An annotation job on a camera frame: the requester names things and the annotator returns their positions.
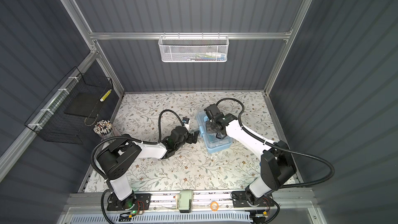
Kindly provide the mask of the blue plastic tool box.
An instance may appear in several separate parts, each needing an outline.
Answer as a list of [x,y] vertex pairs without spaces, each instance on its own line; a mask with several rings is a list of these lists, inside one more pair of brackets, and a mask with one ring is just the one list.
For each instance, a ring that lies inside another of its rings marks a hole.
[[196,116],[200,137],[204,140],[205,147],[209,153],[216,153],[225,149],[228,149],[233,144],[233,139],[229,136],[224,139],[216,138],[215,134],[210,134],[207,131],[206,121],[208,121],[208,117],[204,111],[199,111]]

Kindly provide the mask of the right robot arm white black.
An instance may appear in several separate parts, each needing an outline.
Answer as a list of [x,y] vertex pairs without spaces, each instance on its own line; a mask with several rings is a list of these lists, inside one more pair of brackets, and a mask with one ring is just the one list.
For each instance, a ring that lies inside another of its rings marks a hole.
[[206,127],[216,138],[233,138],[260,160],[260,175],[245,189],[250,204],[280,189],[296,173],[292,154],[283,151],[289,148],[285,142],[262,137],[244,126],[238,117],[225,115],[217,104],[208,106],[204,112],[208,117]]

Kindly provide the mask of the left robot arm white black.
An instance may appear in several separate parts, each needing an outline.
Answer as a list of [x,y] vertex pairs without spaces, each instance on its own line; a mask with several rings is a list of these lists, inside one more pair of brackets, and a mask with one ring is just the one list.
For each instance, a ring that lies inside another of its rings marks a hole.
[[199,131],[188,132],[183,126],[177,126],[169,136],[160,143],[144,142],[128,134],[112,137],[112,141],[100,152],[94,151],[91,156],[93,165],[99,165],[99,172],[106,180],[111,193],[119,201],[133,197],[133,190],[127,179],[127,171],[137,159],[168,159],[184,144],[195,144]]

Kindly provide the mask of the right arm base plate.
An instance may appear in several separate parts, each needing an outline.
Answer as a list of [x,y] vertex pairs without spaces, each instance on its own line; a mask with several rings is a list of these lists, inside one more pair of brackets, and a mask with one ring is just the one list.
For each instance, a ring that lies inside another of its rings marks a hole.
[[265,196],[256,198],[252,193],[246,191],[232,191],[230,194],[235,208],[243,207],[273,207],[275,204]]

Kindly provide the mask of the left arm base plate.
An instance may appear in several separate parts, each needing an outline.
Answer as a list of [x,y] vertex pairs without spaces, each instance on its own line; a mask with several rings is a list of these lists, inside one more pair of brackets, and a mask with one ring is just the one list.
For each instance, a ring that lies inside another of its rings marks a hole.
[[151,194],[131,194],[119,200],[115,193],[107,199],[107,211],[145,211],[149,209]]

